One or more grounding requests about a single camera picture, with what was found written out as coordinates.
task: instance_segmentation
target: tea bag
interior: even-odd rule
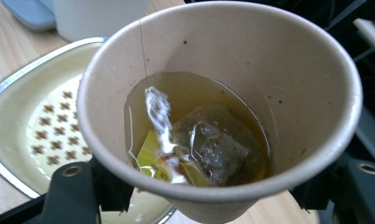
[[[180,172],[196,186],[228,186],[264,165],[254,135],[225,105],[196,107],[173,125],[171,137]]]

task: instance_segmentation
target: yellow tea bag tag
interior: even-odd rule
[[[155,132],[149,131],[138,154],[138,165],[142,173],[164,180],[172,181],[172,170],[159,156],[160,144]]]

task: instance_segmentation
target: wooden surface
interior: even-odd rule
[[[183,5],[183,0],[153,0],[147,8],[152,13]],[[0,81],[27,63],[68,44],[56,31],[35,33],[15,20],[0,3]],[[29,200],[0,177],[0,214]],[[176,212],[167,223],[196,223]],[[231,223],[318,223],[313,211],[299,209],[288,192],[262,199],[242,217]]]

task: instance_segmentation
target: cup rim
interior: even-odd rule
[[[104,164],[113,174],[123,179],[127,183],[137,188],[150,191],[160,196],[197,202],[197,203],[232,203],[257,200],[259,198],[269,196],[286,189],[292,189],[304,181],[319,174],[331,162],[335,161],[343,150],[348,146],[354,135],[354,129],[357,126],[362,108],[362,88],[360,78],[353,60],[346,50],[328,33],[313,23],[310,23],[301,17],[290,12],[275,7],[268,7],[254,3],[244,2],[203,2],[188,4],[178,7],[168,8],[157,13],[146,16],[142,21],[153,20],[167,14],[177,13],[179,10],[194,10],[196,7],[250,7],[253,10],[268,10],[269,12],[278,13],[287,18],[294,19],[308,29],[314,29],[322,37],[328,39],[336,54],[339,55],[347,64],[346,69],[349,76],[349,85],[353,88],[348,90],[348,101],[340,123],[344,124],[337,127],[336,134],[330,136],[324,144],[318,148],[307,159],[296,166],[281,172],[280,174],[270,176],[255,183],[224,188],[197,188],[192,186],[170,184],[134,170],[131,166],[117,159],[106,149],[101,140],[96,136],[95,131],[90,125],[88,117],[88,108],[85,104],[86,92],[89,91],[90,72],[101,60],[101,55],[112,43],[118,41],[118,36],[128,31],[133,23],[124,27],[115,35],[111,36],[107,42],[98,50],[91,60],[85,75],[81,79],[78,96],[77,96],[77,116],[79,125],[85,140],[93,151],[93,155]]]

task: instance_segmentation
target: yellow liquid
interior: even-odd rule
[[[239,174],[239,179],[231,185],[251,183],[271,175],[271,151],[263,127],[254,112],[224,85],[187,72],[161,73],[147,77],[129,94],[125,105],[125,123],[130,124],[126,125],[126,147],[131,151],[132,162],[136,162],[148,132],[153,130],[146,113],[145,96],[145,89],[151,86],[168,96],[171,123],[176,123],[199,105],[219,103],[225,105],[230,114],[250,129],[262,154],[264,165],[254,173]]]

